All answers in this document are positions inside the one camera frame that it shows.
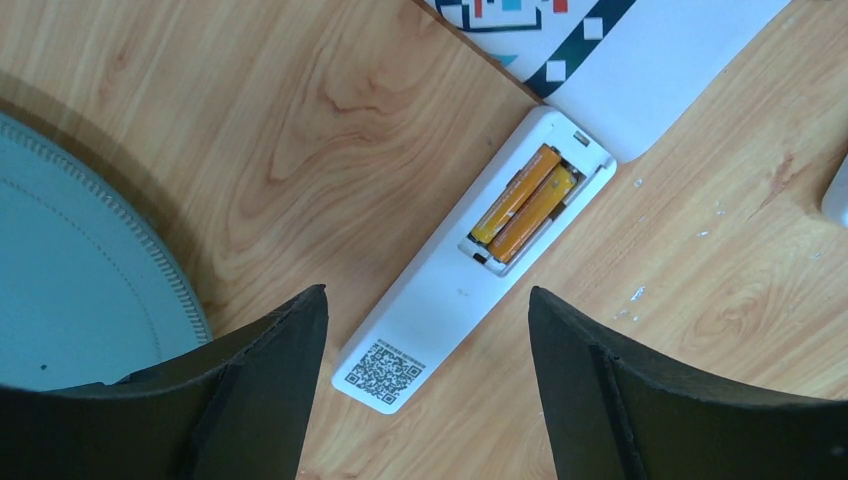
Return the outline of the long white remote control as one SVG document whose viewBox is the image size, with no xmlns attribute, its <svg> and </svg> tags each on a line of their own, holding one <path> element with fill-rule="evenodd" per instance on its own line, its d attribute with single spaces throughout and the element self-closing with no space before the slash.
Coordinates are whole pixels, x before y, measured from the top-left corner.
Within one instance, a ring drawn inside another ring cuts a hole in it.
<svg viewBox="0 0 848 480">
<path fill-rule="evenodd" d="M 472 238 L 472 228 L 542 147 L 560 157 L 576 185 L 502 262 Z M 342 348 L 333 386 L 380 413 L 397 412 L 616 168 L 613 156 L 564 114 L 531 110 Z"/>
</svg>

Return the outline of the short white remote control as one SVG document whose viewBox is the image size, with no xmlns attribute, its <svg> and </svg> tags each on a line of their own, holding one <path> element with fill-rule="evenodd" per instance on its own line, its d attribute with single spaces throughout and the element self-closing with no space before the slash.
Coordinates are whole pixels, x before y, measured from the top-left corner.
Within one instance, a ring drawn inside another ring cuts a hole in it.
<svg viewBox="0 0 848 480">
<path fill-rule="evenodd" d="M 821 202 L 822 214 L 844 228 L 848 226 L 848 157 L 845 157 Z"/>
</svg>

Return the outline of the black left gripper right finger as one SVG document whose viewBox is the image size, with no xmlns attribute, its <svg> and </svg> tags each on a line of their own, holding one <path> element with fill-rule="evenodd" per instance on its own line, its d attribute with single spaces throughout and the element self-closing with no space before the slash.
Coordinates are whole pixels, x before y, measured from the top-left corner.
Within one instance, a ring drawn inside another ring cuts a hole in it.
<svg viewBox="0 0 848 480">
<path fill-rule="evenodd" d="M 529 337 L 561 479 L 843 479 L 847 404 L 721 377 L 530 293 Z"/>
</svg>

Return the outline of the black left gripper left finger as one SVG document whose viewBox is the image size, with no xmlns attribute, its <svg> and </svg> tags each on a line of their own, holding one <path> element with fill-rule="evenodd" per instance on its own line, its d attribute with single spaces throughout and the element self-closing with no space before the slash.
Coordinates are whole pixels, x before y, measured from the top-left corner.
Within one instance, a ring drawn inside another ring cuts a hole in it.
<svg viewBox="0 0 848 480">
<path fill-rule="evenodd" d="M 264 317 L 106 385 L 1 390 L 5 479 L 293 479 L 328 331 L 310 286 Z"/>
</svg>

